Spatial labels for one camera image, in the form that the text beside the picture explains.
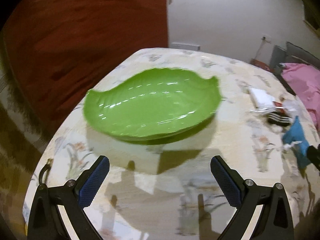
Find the blue gripper pad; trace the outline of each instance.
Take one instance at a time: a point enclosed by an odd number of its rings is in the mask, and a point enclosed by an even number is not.
[[[245,192],[242,177],[230,169],[220,156],[212,158],[210,168],[230,206],[239,208]]]
[[[83,186],[79,189],[78,192],[78,203],[82,209],[91,205],[92,200],[97,194],[109,170],[109,159],[105,156],[100,156],[90,169],[82,173],[88,176],[87,180],[83,183]]]

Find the black cable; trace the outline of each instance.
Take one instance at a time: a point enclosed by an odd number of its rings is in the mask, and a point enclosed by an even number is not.
[[[48,175],[49,175],[49,172],[51,170],[51,167],[52,167],[52,163],[53,163],[53,159],[48,159],[47,160],[47,163],[45,164],[45,166],[43,166],[43,168],[41,169],[40,173],[39,173],[39,185],[42,184],[43,182],[43,175],[46,171],[47,174],[46,174],[46,177],[45,177],[45,180],[44,180],[44,183],[47,182],[47,179],[48,179]]]

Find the gray cushion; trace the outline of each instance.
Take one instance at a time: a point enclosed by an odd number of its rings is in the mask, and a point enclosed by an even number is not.
[[[309,65],[313,65],[317,69],[320,69],[320,59],[313,56],[311,53],[307,52],[306,50],[292,44],[291,42],[286,42],[287,45],[287,57],[293,56],[291,58],[288,58],[288,60],[291,60],[291,62],[288,63],[302,63],[304,64],[308,63]]]

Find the red curtain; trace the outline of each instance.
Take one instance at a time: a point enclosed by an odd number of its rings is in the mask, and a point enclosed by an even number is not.
[[[55,132],[127,57],[168,46],[166,0],[22,0],[4,42],[22,93]]]

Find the black and white striped object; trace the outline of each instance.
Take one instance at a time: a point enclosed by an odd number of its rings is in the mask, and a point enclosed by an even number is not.
[[[272,112],[268,114],[268,123],[286,127],[291,124],[292,119],[286,114],[280,112]]]

